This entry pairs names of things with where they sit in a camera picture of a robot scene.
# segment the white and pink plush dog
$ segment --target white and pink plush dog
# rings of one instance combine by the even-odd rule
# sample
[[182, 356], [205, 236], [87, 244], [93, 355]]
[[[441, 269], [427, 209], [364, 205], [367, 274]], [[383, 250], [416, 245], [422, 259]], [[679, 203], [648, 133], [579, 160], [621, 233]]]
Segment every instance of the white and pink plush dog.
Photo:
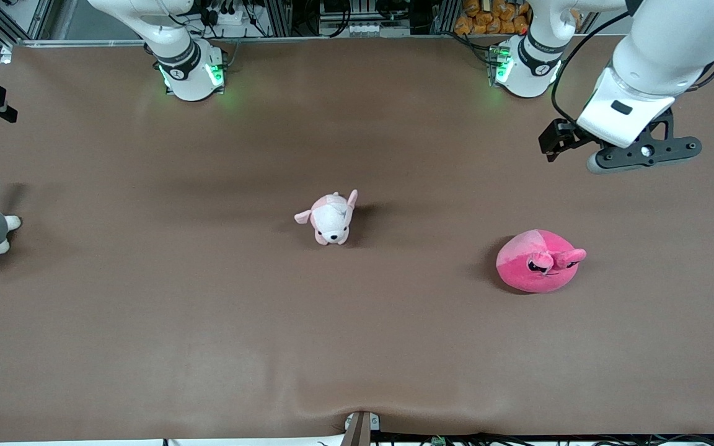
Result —
[[334, 192], [319, 198], [308, 211], [294, 215], [294, 220], [300, 225], [310, 220], [312, 228], [315, 229], [315, 241], [319, 245], [329, 245], [329, 243], [343, 245], [349, 238], [349, 223], [351, 223], [351, 214], [355, 210], [355, 203], [357, 203], [357, 189], [352, 190], [349, 200]]

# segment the pink plush toy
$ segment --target pink plush toy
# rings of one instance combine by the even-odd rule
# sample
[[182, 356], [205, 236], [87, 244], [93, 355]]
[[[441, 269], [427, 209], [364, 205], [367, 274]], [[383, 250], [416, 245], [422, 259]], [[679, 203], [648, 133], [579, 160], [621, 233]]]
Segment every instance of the pink plush toy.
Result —
[[508, 240], [495, 265], [508, 285], [529, 293], [548, 293], [572, 280], [583, 259], [583, 249], [575, 249], [550, 231], [533, 229]]
[[294, 215], [294, 220], [304, 225], [310, 220], [315, 229], [315, 241], [320, 245], [338, 243], [343, 245], [349, 238], [349, 223], [351, 214], [357, 203], [357, 189], [352, 190], [349, 200], [337, 192], [319, 198], [312, 207], [305, 212]]

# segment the plush toy eye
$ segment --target plush toy eye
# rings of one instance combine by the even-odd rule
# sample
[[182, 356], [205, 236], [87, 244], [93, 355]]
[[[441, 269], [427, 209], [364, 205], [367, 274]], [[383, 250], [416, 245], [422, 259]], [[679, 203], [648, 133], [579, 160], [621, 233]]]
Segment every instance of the plush toy eye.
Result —
[[547, 272], [547, 268], [542, 268], [541, 266], [536, 266], [533, 261], [527, 263], [527, 268], [531, 271]]

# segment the brown table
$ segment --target brown table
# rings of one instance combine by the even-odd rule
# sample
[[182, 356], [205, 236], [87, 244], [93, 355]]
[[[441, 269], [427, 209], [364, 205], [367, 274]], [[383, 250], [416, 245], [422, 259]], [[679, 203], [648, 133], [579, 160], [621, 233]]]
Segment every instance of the brown table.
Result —
[[[576, 113], [617, 40], [563, 82]], [[386, 431], [714, 432], [714, 82], [680, 167], [548, 164], [549, 98], [449, 40], [244, 45], [227, 92], [162, 93], [141, 48], [0, 66], [0, 441]], [[356, 187], [345, 247], [294, 223]], [[552, 295], [498, 283], [531, 228], [589, 257]]]

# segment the pink ear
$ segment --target pink ear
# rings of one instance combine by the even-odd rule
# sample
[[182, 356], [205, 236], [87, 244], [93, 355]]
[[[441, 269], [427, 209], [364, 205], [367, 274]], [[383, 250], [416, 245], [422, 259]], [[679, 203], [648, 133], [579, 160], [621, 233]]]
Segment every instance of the pink ear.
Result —
[[304, 225], [307, 223], [308, 219], [310, 218], [310, 214], [312, 211], [308, 209], [308, 211], [305, 212], [300, 212], [299, 214], [294, 215], [294, 220], [297, 221], [297, 223], [300, 223], [300, 225]]
[[351, 194], [349, 195], [349, 200], [346, 202], [351, 207], [354, 207], [357, 204], [357, 189], [352, 190]]
[[559, 268], [566, 268], [570, 263], [581, 262], [586, 259], [586, 250], [572, 249], [570, 251], [555, 252], [553, 254]]
[[547, 252], [534, 252], [531, 254], [531, 261], [539, 268], [553, 268], [553, 258]]

